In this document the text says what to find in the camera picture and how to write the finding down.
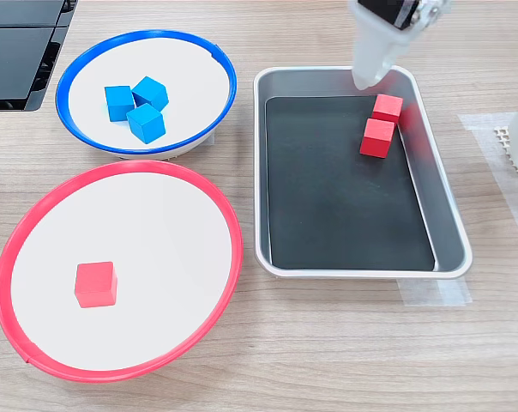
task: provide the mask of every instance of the white tape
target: white tape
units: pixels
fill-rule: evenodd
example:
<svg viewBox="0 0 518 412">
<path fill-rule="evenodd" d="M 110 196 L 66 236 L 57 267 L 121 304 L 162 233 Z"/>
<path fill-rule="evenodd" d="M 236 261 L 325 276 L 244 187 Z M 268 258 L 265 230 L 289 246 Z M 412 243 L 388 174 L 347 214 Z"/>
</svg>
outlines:
<svg viewBox="0 0 518 412">
<path fill-rule="evenodd" d="M 466 306 L 473 301 L 464 277 L 450 281 L 401 279 L 398 289 L 405 306 Z"/>
<path fill-rule="evenodd" d="M 507 126 L 514 115 L 515 113 L 492 113 L 461 115 L 459 118 L 476 138 L 518 226 L 518 173 L 494 131 Z"/>
</svg>

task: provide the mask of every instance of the cube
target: cube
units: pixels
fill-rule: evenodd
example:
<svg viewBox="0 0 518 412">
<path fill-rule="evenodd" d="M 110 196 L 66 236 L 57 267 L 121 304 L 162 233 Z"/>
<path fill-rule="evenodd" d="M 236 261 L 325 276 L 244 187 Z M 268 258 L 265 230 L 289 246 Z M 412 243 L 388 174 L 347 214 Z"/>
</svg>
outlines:
<svg viewBox="0 0 518 412">
<path fill-rule="evenodd" d="M 389 154 L 390 143 L 393 140 L 395 124 L 368 118 L 365 126 L 364 139 L 360 146 L 360 154 L 385 158 Z"/>
<path fill-rule="evenodd" d="M 149 144 L 165 135 L 162 113 L 145 103 L 128 113 L 129 128 L 143 143 Z"/>
<path fill-rule="evenodd" d="M 75 295 L 80 307 L 112 306 L 116 303 L 116 291 L 112 262 L 78 265 Z"/>
<path fill-rule="evenodd" d="M 398 123 L 404 100 L 400 97 L 379 94 L 373 107 L 372 118 L 386 122 Z"/>
<path fill-rule="evenodd" d="M 130 86 L 108 86 L 105 88 L 105 95 L 111 122 L 127 120 L 128 112 L 136 108 Z"/>
<path fill-rule="evenodd" d="M 146 76 L 132 90 L 137 106 L 148 103 L 150 106 L 161 112 L 167 106 L 166 86 Z"/>
</svg>

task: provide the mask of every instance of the blue cube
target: blue cube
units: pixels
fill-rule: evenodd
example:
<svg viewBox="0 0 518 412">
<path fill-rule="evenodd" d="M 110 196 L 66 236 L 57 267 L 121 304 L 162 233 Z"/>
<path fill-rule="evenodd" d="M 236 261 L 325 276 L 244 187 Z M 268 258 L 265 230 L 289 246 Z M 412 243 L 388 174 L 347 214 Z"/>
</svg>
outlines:
<svg viewBox="0 0 518 412">
<path fill-rule="evenodd" d="M 128 119 L 128 112 L 135 109 L 130 86 L 109 86 L 105 88 L 108 117 L 111 122 Z"/>
<path fill-rule="evenodd" d="M 142 79 L 132 90 L 137 106 L 148 103 L 159 112 L 167 106 L 166 86 L 150 77 Z"/>
<path fill-rule="evenodd" d="M 128 113 L 129 128 L 143 143 L 149 144 L 165 135 L 162 113 L 145 103 Z"/>
</svg>

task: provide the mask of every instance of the black tray bottom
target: black tray bottom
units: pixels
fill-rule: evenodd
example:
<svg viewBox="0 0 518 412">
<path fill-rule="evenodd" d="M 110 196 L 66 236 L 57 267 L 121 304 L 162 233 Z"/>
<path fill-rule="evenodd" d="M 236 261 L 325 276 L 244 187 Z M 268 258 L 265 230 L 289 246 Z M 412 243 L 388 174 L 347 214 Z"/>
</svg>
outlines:
<svg viewBox="0 0 518 412">
<path fill-rule="evenodd" d="M 267 102 L 268 216 L 282 269 L 433 270 L 400 132 L 359 153 L 375 96 Z"/>
</svg>

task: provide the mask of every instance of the wooden table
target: wooden table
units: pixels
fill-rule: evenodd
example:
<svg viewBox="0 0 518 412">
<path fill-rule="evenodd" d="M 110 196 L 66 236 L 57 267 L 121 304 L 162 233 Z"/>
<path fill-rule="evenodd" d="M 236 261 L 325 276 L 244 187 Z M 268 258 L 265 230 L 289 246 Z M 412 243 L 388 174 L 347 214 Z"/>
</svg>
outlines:
<svg viewBox="0 0 518 412">
<path fill-rule="evenodd" d="M 214 146 L 176 160 L 212 179 L 244 232 L 238 291 L 213 330 L 156 373 L 78 385 L 25 364 L 0 328 L 4 411 L 518 411 L 518 227 L 462 113 L 518 110 L 518 1 L 455 1 L 399 63 L 416 77 L 474 250 L 467 307 L 406 307 L 396 282 L 283 281 L 253 252 L 252 80 L 269 66 L 349 64 L 344 1 L 82 2 L 43 107 L 0 112 L 0 253 L 46 192 L 114 161 L 55 112 L 67 65 L 143 28 L 218 43 L 238 97 Z"/>
</svg>

